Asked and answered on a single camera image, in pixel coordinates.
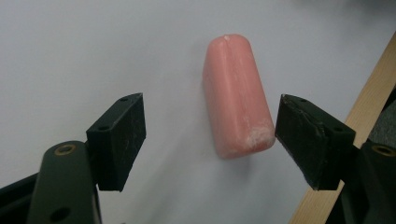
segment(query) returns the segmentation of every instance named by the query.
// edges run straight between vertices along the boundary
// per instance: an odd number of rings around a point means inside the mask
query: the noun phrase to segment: white scuffed end
[[[247,147],[254,148],[257,145],[265,144],[270,147],[275,142],[274,130],[272,128],[254,127],[251,129],[250,135],[247,137]]]

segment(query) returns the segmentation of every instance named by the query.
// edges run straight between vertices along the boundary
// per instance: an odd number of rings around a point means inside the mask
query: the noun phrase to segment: white table
[[[344,120],[396,28],[395,1],[0,4],[0,188],[143,92],[147,139],[105,223],[286,223],[307,184],[277,142],[220,160],[201,73],[211,39],[246,36],[276,121],[281,93]]]

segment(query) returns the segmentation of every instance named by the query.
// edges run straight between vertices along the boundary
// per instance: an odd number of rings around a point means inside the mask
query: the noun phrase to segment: wooden board
[[[360,148],[366,141],[395,85],[396,33],[346,118],[346,125],[356,131],[355,147]],[[335,191],[308,189],[290,223],[325,223],[343,186],[341,182]]]

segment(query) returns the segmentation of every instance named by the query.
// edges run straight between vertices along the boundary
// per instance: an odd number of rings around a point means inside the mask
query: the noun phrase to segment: wooden strip
[[[356,131],[355,147],[360,148],[366,141],[395,86],[396,33],[346,118],[346,125]],[[343,186],[341,182],[336,191],[308,189],[290,223],[325,223]]]

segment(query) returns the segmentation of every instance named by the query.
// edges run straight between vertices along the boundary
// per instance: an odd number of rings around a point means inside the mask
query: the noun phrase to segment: pink eraser
[[[203,80],[220,157],[242,157],[274,144],[274,123],[246,38],[224,35],[214,39],[207,48]]]

